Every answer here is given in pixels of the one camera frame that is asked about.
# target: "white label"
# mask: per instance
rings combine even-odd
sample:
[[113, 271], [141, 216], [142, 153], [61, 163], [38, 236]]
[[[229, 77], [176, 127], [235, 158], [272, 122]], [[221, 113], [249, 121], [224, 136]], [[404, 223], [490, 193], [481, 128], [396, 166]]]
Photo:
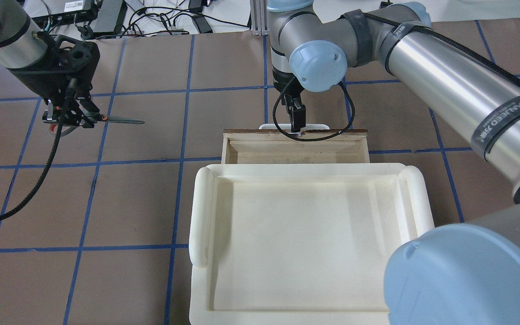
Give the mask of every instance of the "white label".
[[66, 2], [64, 12], [74, 12], [83, 9], [83, 1]]

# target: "wooden drawer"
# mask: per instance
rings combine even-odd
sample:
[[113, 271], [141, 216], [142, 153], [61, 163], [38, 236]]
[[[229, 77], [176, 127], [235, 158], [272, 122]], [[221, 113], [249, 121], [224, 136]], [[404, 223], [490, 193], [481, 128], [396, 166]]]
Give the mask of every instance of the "wooden drawer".
[[[338, 130], [306, 131], [320, 138]], [[223, 164], [369, 163], [367, 130], [348, 130], [332, 139], [299, 142], [278, 130], [224, 130]]]

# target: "tiled floor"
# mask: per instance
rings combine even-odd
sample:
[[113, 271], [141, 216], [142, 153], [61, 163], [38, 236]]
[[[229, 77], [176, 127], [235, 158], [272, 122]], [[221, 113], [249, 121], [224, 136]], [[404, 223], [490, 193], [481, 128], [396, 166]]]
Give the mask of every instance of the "tiled floor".
[[[435, 29], [520, 74], [520, 19]], [[0, 324], [188, 324], [196, 172], [218, 163], [224, 128], [272, 119], [267, 39], [245, 32], [99, 45], [95, 102], [146, 124], [98, 124], [62, 139], [37, 196], [0, 224]], [[379, 64], [346, 80], [371, 160], [420, 168], [435, 224], [512, 205], [511, 185]], [[303, 98], [309, 123], [346, 123], [338, 87]], [[0, 68], [0, 212], [45, 163], [52, 136], [42, 109]], [[283, 109], [278, 117], [287, 119]]]

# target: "white plastic tray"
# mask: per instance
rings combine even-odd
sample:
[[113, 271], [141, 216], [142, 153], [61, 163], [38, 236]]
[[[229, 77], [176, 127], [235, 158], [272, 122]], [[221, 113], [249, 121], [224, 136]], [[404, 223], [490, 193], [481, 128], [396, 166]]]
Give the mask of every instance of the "white plastic tray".
[[386, 262], [433, 227], [415, 167], [209, 165], [194, 190], [190, 322], [388, 324]]

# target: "blue cap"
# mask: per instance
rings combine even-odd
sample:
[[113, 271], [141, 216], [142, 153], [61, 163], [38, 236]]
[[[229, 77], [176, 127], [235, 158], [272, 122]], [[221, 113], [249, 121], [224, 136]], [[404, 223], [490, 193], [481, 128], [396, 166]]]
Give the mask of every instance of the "blue cap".
[[310, 6], [314, 0], [268, 0], [266, 9], [269, 12], [289, 12]]
[[520, 248], [452, 224], [399, 247], [384, 274], [392, 325], [520, 324]]
[[418, 19], [421, 22], [425, 23], [429, 27], [431, 26], [431, 15], [429, 15], [425, 6], [419, 2], [405, 2], [404, 4], [392, 4], [390, 6], [407, 6], [417, 14]]
[[348, 62], [344, 51], [329, 41], [309, 41], [290, 54], [290, 70], [302, 87], [314, 93], [329, 90], [346, 74]]

